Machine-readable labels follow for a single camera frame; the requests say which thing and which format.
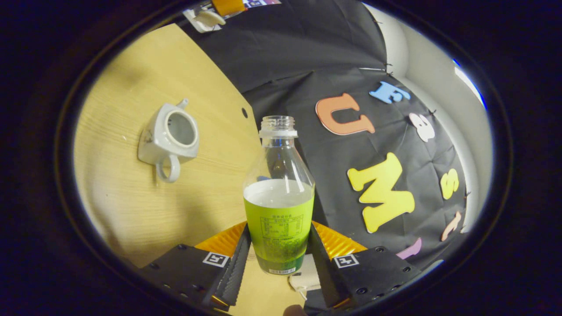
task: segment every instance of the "white wall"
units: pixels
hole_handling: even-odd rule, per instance
[[[474,223],[490,188],[492,137],[488,116],[473,91],[455,74],[458,67],[439,47],[404,23],[367,6],[383,33],[388,72],[403,82],[430,110],[451,137],[471,194],[465,228]]]

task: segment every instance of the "green bottle label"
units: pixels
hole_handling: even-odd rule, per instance
[[[262,181],[264,183],[252,184],[244,191],[244,205],[248,229],[261,268],[272,274],[290,274],[300,268],[306,251],[314,195],[312,188],[306,185],[304,192],[297,196],[285,195],[283,197],[271,193],[269,195],[273,195],[281,204],[296,204],[305,201],[295,206],[266,207],[255,204],[279,205],[275,199],[271,203],[267,194],[276,189],[276,184],[280,184],[280,181],[283,182],[283,180],[266,180]],[[247,194],[248,191],[259,191],[260,193],[252,195]]]

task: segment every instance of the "barcode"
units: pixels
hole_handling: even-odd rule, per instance
[[[273,269],[269,269],[269,273],[273,273],[273,274],[289,274],[289,273],[293,273],[296,269],[297,269],[297,267],[291,268],[291,269],[289,269],[289,270],[273,270]]]

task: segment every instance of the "plastic bottle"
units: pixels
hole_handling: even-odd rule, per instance
[[[315,183],[294,147],[290,116],[261,122],[262,153],[244,183],[244,205],[252,243],[263,271],[291,274],[305,255]]]

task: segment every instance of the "wooden table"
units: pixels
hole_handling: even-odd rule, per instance
[[[197,120],[200,149],[170,184],[138,160],[137,146],[152,114],[183,98]],[[138,267],[246,219],[242,183],[260,150],[252,108],[176,25],[142,36],[108,65],[85,100],[74,146],[88,216],[113,252]],[[252,253],[229,313],[282,315],[302,305],[287,278],[262,272]]]

